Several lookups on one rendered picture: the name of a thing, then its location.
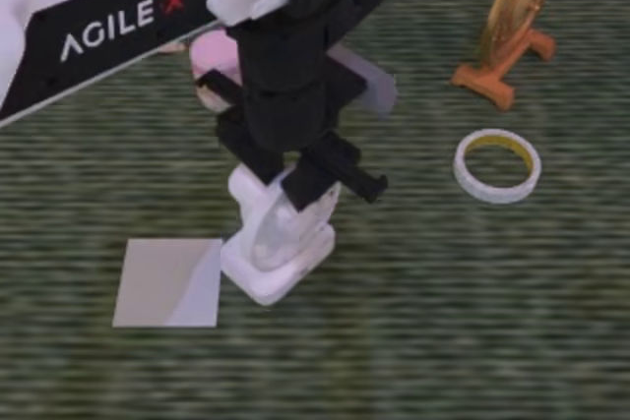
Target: white square coaster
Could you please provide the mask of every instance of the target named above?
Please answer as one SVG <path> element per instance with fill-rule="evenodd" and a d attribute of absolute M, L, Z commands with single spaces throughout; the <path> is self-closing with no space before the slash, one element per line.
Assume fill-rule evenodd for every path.
<path fill-rule="evenodd" d="M 210 239 L 129 240 L 113 326 L 215 327 L 221 246 Z"/>

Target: green tablecloth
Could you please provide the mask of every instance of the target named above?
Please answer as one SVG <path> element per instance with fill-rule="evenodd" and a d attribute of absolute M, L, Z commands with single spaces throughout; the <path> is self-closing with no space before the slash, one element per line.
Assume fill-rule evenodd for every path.
<path fill-rule="evenodd" d="M 627 419 L 630 2 L 549 2 L 557 57 L 519 63 L 505 114 L 448 84 L 487 8 L 396 0 L 352 35 L 400 86 L 388 121 L 342 126 L 391 190 L 346 195 L 336 253 L 271 310 L 225 280 L 216 330 L 110 327 L 129 237 L 237 224 L 185 55 L 0 131 L 0 418 Z M 521 204 L 453 178 L 459 140 L 489 127 L 541 155 Z M 475 169 L 507 182 L 515 162 Z"/>

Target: red x logo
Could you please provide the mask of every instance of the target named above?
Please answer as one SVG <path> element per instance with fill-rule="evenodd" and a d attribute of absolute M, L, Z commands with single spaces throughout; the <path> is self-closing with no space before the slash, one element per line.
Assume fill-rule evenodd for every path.
<path fill-rule="evenodd" d="M 165 4 L 162 4 L 162 9 L 164 13 L 169 15 L 175 9 L 184 9 L 184 3 L 182 0 L 166 0 Z"/>

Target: pink lid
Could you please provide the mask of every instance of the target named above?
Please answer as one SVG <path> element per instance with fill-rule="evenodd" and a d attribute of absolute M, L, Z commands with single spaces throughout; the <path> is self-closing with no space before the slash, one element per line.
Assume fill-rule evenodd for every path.
<path fill-rule="evenodd" d="M 204 33 L 191 44 L 190 61 L 196 78 L 211 69 L 233 68 L 238 64 L 236 41 L 223 30 Z"/>

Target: tape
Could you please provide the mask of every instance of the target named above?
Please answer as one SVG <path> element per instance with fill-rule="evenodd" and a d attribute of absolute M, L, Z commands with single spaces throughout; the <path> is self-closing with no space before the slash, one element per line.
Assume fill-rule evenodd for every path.
<path fill-rule="evenodd" d="M 516 153 L 529 171 L 525 182 L 514 187 L 494 187 L 476 179 L 466 166 L 466 155 L 477 148 L 498 146 Z M 540 173 L 542 163 L 536 149 L 515 133 L 499 129 L 485 129 L 471 133 L 457 146 L 453 161 L 455 178 L 471 196 L 490 204 L 514 204 L 532 193 Z"/>

